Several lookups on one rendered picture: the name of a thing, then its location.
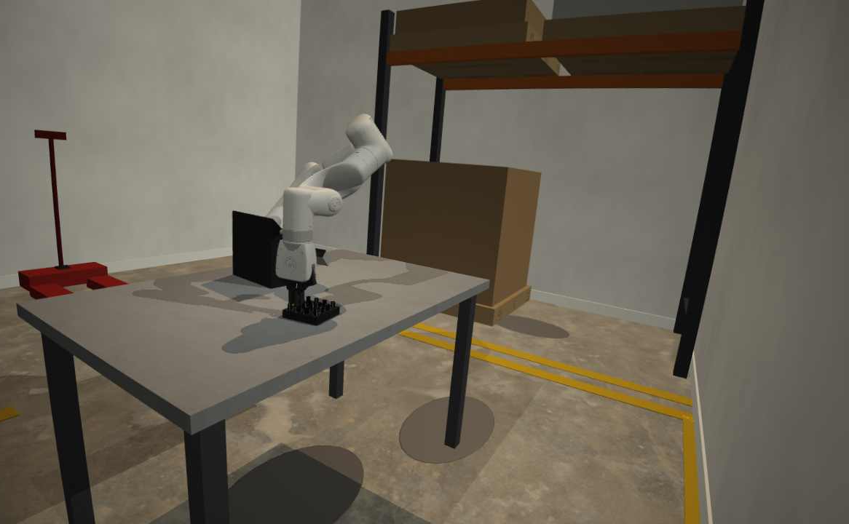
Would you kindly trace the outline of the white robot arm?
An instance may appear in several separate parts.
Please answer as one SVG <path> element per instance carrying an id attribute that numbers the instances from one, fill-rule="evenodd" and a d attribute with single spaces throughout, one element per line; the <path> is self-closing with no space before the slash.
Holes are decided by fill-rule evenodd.
<path id="1" fill-rule="evenodd" d="M 342 200 L 357 192 L 369 176 L 392 159 L 390 146 L 369 115 L 352 119 L 346 136 L 351 143 L 325 158 L 323 168 L 314 162 L 304 164 L 264 216 L 279 223 L 283 241 L 312 241 L 312 216 L 329 218 L 340 212 Z"/>

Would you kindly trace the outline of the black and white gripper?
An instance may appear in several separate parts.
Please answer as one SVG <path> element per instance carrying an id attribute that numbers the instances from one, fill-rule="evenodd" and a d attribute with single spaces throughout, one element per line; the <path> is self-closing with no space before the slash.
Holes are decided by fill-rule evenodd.
<path id="1" fill-rule="evenodd" d="M 295 306 L 302 305 L 304 290 L 317 284 L 315 243 L 281 239 L 276 253 L 276 276 L 287 285 L 289 303 L 295 301 Z"/>

